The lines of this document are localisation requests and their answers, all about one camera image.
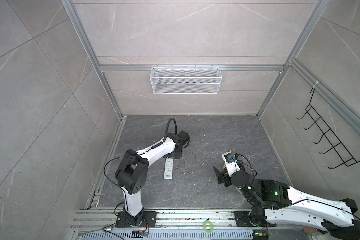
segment wire rack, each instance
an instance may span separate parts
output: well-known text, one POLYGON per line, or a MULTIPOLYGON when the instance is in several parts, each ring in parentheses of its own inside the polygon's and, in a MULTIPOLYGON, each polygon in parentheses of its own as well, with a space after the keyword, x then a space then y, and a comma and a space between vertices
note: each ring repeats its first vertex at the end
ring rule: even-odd
POLYGON ((319 154, 326 154, 327 152, 329 152, 329 151, 331 151, 331 150, 333 149, 333 150, 336 152, 336 154, 340 157, 342 163, 339 164, 339 165, 337 165, 337 166, 335 166, 335 167, 328 167, 329 169, 335 169, 336 167, 339 167, 339 166, 341 166, 341 165, 343 165, 343 164, 344 164, 345 166, 349 167, 349 166, 352 166, 353 164, 359 163, 360 160, 357 161, 357 160, 352 156, 352 154, 348 151, 348 149, 345 147, 345 145, 342 143, 342 141, 337 137, 337 135, 335 134, 335 132, 332 131, 332 129, 329 127, 329 125, 326 123, 326 121, 320 116, 320 114, 316 111, 316 109, 311 105, 312 97, 313 97, 314 92, 315 92, 315 89, 312 88, 311 91, 309 92, 309 93, 312 93, 311 99, 309 100, 308 106, 305 108, 305 113, 304 113, 304 115, 303 115, 301 118, 297 118, 297 119, 300 120, 300 119, 302 119, 305 115, 308 114, 308 116, 310 116, 311 119, 313 120, 313 123, 312 123, 312 125, 309 126, 308 128, 305 128, 305 127, 304 127, 304 129, 305 129, 305 130, 308 130, 308 129, 310 129, 313 125, 316 125, 316 126, 320 129, 320 131, 321 131, 321 133, 322 133, 319 141, 318 141, 318 142, 313 142, 313 143, 314 143, 314 144, 318 144, 319 142, 321 142, 321 140, 323 139, 323 137, 325 137, 325 138, 327 139, 327 141, 329 142, 329 144, 331 145, 331 148, 330 148, 330 149, 328 149, 327 151, 325 151, 325 152, 323 152, 323 153, 319 152, 319 154), (315 120, 315 119, 312 117, 312 115, 309 113, 309 111, 315 112, 315 113, 317 114, 317 116, 319 116, 319 117, 315 120), (321 119, 321 120, 324 122, 324 124, 328 127, 328 130, 323 131, 323 129, 317 124, 317 121, 319 121, 320 119, 321 119), (333 134, 333 135, 336 137, 336 140, 337 140, 338 142, 335 144, 335 143, 333 143, 332 141, 330 141, 328 134, 333 134), (348 152, 348 154, 351 156, 351 158, 345 161, 345 160, 341 157, 341 155, 339 154, 339 151, 336 149, 336 147, 343 147, 343 148, 348 152))
POLYGON ((154 94, 218 93, 218 67, 154 67, 150 80, 154 94))

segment wire mesh basket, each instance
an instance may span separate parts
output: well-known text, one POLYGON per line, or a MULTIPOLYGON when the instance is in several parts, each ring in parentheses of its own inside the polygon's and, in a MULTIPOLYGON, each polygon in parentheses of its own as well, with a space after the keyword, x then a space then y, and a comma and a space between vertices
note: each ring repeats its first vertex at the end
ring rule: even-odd
POLYGON ((154 94, 218 93, 221 71, 213 66, 154 67, 150 80, 154 94))

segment remote control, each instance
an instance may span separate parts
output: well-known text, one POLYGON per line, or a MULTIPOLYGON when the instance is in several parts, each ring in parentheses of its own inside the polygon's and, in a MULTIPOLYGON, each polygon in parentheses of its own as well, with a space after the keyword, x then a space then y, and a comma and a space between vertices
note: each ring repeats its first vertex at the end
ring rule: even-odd
POLYGON ((173 158, 165 159, 164 179, 172 179, 173 158))

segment aluminum rail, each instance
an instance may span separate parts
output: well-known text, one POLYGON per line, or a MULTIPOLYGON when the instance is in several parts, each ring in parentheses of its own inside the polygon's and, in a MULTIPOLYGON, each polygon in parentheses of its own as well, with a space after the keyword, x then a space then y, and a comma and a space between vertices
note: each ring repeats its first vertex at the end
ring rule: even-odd
MULTIPOLYGON (((69 222, 70 230, 93 231, 107 224, 115 223, 117 216, 114 208, 78 210, 74 219, 69 222)), ((150 229, 203 229, 203 222, 210 220, 215 229, 261 229, 262 227, 236 227, 234 211, 250 211, 251 209, 145 209, 156 211, 155 228, 150 229)), ((280 225, 274 228, 300 228, 297 225, 280 225)), ((117 229, 136 229, 133 227, 117 229)))
MULTIPOLYGON (((291 66, 311 86, 314 86, 317 81, 320 81, 297 59, 292 58, 291 66)), ((360 135, 359 114, 357 114, 350 106, 343 102, 336 93, 332 92, 325 83, 318 83, 315 86, 315 90, 360 135)))
POLYGON ((265 97, 263 103, 261 104, 259 111, 257 112, 257 116, 261 118, 263 115, 265 109, 267 108, 269 102, 273 98, 274 94, 276 93, 276 90, 279 88, 281 82, 283 81, 283 78, 285 74, 288 72, 288 69, 290 68, 290 60, 292 58, 295 58, 300 50, 302 49, 302 46, 307 41, 308 37, 310 36, 311 32, 313 31, 314 27, 316 26, 317 22, 319 21, 321 15, 323 14, 325 8, 329 4, 331 0, 318 0, 315 7, 312 10, 311 15, 309 16, 307 23, 305 24, 302 32, 300 33, 300 36, 298 37, 295 45, 293 46, 291 52, 289 53, 286 62, 284 63, 284 70, 278 74, 275 81, 273 82, 271 88, 268 91, 267 96, 265 97))
POLYGON ((154 67, 219 67, 221 71, 283 71, 283 65, 100 65, 106 71, 150 71, 154 67))
POLYGON ((91 43, 89 42, 89 39, 84 31, 84 28, 81 24, 79 16, 77 15, 76 9, 73 6, 72 1, 71 0, 61 0, 61 2, 64 5, 65 10, 67 11, 69 19, 71 20, 72 25, 77 32, 77 36, 79 37, 79 39, 84 47, 84 50, 87 53, 88 58, 93 65, 93 69, 95 70, 97 76, 100 79, 100 82, 110 100, 110 103, 112 104, 112 107, 113 107, 115 113, 117 114, 119 119, 121 119, 123 117, 123 115, 120 111, 119 105, 117 104, 116 98, 112 92, 112 89, 109 86, 107 79, 105 78, 103 73, 100 71, 99 62, 96 58, 95 52, 93 51, 91 43))

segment metal vent grate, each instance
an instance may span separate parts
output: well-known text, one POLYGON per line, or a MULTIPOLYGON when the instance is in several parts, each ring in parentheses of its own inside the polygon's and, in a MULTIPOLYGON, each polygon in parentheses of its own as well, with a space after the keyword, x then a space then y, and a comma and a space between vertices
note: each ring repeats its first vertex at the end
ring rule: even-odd
POLYGON ((218 67, 156 67, 150 80, 154 94, 218 93, 221 71, 218 67))
MULTIPOLYGON (((125 240, 142 239, 137 234, 133 234, 132 230, 113 230, 113 233, 119 235, 125 240)), ((87 233, 81 237, 81 240, 103 240, 118 239, 111 233, 97 231, 87 233)), ((191 240, 191 239, 253 239, 252 230, 248 229, 232 229, 220 230, 216 229, 212 233, 205 233, 203 230, 150 230, 149 235, 144 240, 191 240)))

